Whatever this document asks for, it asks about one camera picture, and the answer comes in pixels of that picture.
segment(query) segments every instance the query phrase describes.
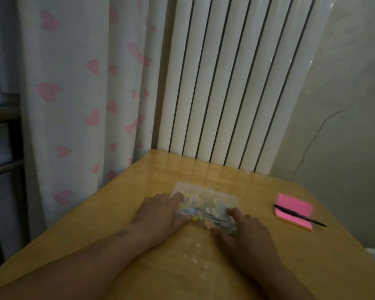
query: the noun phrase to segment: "crack in wall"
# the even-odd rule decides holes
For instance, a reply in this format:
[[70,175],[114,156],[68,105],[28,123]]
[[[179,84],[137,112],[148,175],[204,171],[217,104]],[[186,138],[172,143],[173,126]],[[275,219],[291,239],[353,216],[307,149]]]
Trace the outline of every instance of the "crack in wall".
[[311,145],[313,144],[313,142],[315,141],[315,139],[317,138],[318,134],[320,133],[320,131],[324,128],[326,122],[328,122],[331,118],[333,118],[334,116],[338,115],[338,114],[341,114],[342,112],[348,110],[350,108],[350,106],[347,106],[345,107],[344,109],[342,110],[338,110],[337,112],[333,113],[332,115],[329,115],[321,124],[320,128],[318,129],[318,131],[315,133],[314,137],[312,138],[312,140],[309,142],[309,144],[307,145],[307,148],[305,149],[304,151],[304,154],[303,154],[303,157],[300,161],[300,163],[297,165],[293,175],[290,177],[290,179],[293,179],[294,176],[296,175],[297,171],[300,169],[300,166],[304,163],[304,160],[305,160],[305,156],[307,155],[307,152],[308,150],[310,149]]

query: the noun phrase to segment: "pink sticky note pad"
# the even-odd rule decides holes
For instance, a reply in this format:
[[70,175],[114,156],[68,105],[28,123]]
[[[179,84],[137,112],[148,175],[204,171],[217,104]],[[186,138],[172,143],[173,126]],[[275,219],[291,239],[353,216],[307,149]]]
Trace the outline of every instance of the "pink sticky note pad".
[[[313,206],[310,203],[301,201],[294,197],[286,196],[284,194],[279,194],[277,205],[289,208],[290,210],[294,210],[295,212],[307,217],[311,216],[313,210]],[[297,226],[301,226],[307,230],[312,230],[311,222],[288,215],[277,208],[275,208],[275,217]]]

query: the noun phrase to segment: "table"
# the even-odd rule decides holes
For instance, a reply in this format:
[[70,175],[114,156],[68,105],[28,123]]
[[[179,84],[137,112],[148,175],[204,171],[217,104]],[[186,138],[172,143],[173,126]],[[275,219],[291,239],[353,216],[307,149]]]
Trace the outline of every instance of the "table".
[[[0,267],[0,286],[90,244],[132,219],[144,197],[178,181],[235,195],[243,212],[270,230],[281,260],[322,299],[375,299],[374,258],[299,184],[152,150]],[[312,232],[278,220],[278,193],[314,206]],[[262,299],[220,252],[210,232],[184,227],[132,262],[106,299]]]

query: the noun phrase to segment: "white curtain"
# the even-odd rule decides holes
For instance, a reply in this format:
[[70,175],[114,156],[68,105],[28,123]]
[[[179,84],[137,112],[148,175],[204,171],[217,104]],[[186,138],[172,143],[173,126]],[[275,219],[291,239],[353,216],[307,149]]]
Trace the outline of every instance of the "white curtain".
[[17,0],[47,226],[151,148],[167,0]]

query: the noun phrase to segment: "person's left hand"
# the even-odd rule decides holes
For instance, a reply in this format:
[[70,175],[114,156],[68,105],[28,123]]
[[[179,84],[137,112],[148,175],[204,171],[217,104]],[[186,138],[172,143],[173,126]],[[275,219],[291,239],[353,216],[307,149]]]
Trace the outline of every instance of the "person's left hand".
[[169,194],[157,194],[144,199],[132,225],[147,238],[150,248],[165,243],[183,225],[191,221],[190,216],[175,216],[176,208],[182,200],[181,193],[176,193],[172,198]]

